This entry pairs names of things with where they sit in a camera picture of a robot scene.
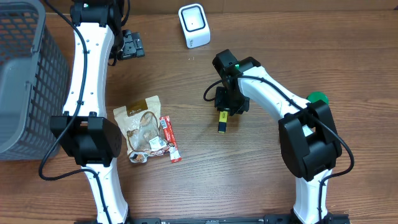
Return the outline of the brown cookie snack bag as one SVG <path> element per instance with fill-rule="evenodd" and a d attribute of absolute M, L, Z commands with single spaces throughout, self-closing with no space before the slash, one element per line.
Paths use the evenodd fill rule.
<path fill-rule="evenodd" d="M 169 144 L 160 134 L 160 112 L 157 95 L 113 110 L 132 163 L 146 163 L 150 157 L 169 153 Z"/>

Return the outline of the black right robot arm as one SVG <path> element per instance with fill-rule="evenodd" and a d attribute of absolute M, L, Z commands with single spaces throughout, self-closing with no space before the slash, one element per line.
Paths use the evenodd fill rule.
<path fill-rule="evenodd" d="M 347 215 L 326 208 L 328 180 L 342 154 L 330 107 L 301 98 L 277 81 L 254 58 L 237 60 L 230 50 L 212 61 L 220 76 L 214 86 L 219 131 L 225 118 L 243 114 L 255 101 L 278 123 L 282 159 L 295 176 L 295 203 L 288 215 L 267 215 L 265 223 L 349 223 Z"/>

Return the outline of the yellow highlighter pen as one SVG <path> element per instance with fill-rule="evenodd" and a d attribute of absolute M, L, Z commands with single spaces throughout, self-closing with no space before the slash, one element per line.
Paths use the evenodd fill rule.
<path fill-rule="evenodd" d="M 218 132 L 219 133 L 226 132 L 227 121 L 228 121 L 228 112 L 220 111 L 219 121 L 218 121 Z"/>

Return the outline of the red snack stick packet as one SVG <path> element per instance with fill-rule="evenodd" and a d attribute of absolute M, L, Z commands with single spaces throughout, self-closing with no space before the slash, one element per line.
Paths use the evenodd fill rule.
<path fill-rule="evenodd" d="M 177 148 L 177 142 L 175 140 L 174 131 L 172 129 L 172 123 L 169 116 L 160 117 L 160 125 L 164 131 L 165 139 L 168 142 L 170 160 L 172 163 L 179 162 L 182 160 L 180 153 Z"/>

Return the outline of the green lid spice jar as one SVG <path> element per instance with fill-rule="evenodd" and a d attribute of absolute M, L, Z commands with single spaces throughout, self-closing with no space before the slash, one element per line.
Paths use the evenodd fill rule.
<path fill-rule="evenodd" d="M 323 92 L 320 91 L 314 91 L 311 94 L 309 94 L 307 96 L 307 100 L 311 103 L 315 103 L 317 101 L 323 101 L 324 103 L 326 103 L 327 105 L 329 104 L 329 99 L 326 96 L 326 94 L 324 94 Z"/>

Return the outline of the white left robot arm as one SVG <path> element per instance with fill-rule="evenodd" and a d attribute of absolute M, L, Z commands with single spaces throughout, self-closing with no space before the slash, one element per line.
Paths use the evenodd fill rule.
<path fill-rule="evenodd" d="M 122 133 L 107 118 L 105 103 L 108 67 L 145 55 L 139 33 L 123 29 L 130 7 L 121 0 L 74 1 L 66 19 L 75 38 L 72 80 L 62 114 L 51 117 L 50 130 L 53 146 L 61 146 L 80 167 L 59 178 L 84 173 L 90 183 L 94 223 L 133 222 L 117 170 Z"/>

